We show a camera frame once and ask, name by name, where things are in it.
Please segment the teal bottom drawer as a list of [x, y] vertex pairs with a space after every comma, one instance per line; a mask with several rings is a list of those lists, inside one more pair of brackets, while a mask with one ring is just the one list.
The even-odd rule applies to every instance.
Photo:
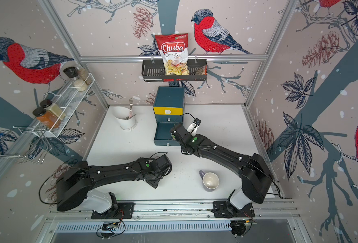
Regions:
[[156, 146], [179, 146], [179, 142], [173, 139], [170, 130], [174, 123], [157, 122], [154, 144]]

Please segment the yellow top drawer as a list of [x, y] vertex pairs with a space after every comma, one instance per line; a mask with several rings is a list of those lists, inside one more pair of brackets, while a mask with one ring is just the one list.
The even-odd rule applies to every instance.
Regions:
[[184, 109], [182, 107], [153, 107], [154, 113], [156, 115], [182, 115]]

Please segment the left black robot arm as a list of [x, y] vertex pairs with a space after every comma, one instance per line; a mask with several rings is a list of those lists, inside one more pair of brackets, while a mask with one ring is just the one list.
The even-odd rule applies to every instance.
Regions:
[[112, 166], [90, 166], [87, 161], [79, 162], [56, 180], [56, 209], [60, 212], [72, 210], [87, 201], [90, 191], [117, 182], [144, 181], [156, 189], [172, 168], [166, 154]]

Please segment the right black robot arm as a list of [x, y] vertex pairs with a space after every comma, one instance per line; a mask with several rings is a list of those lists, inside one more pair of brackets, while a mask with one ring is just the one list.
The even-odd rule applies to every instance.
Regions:
[[183, 154], [211, 160], [231, 170], [241, 179], [241, 191], [235, 192], [230, 198], [230, 204], [235, 208], [242, 209], [249, 203], [264, 202], [274, 179], [262, 156], [231, 151], [201, 134], [192, 135], [182, 124], [175, 125], [170, 133], [179, 142]]

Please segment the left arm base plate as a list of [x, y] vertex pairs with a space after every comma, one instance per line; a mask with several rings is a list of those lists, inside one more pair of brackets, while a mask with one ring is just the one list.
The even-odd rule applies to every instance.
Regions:
[[109, 219], [131, 219], [133, 215], [135, 203], [118, 202], [116, 206], [110, 208], [104, 213], [93, 211], [91, 218], [93, 220], [109, 220]]

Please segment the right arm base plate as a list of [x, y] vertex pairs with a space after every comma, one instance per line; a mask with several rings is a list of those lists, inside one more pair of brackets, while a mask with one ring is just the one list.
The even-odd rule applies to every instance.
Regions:
[[243, 209], [237, 209], [230, 202], [214, 201], [210, 211], [216, 218], [253, 218], [255, 216], [252, 203], [247, 204]]

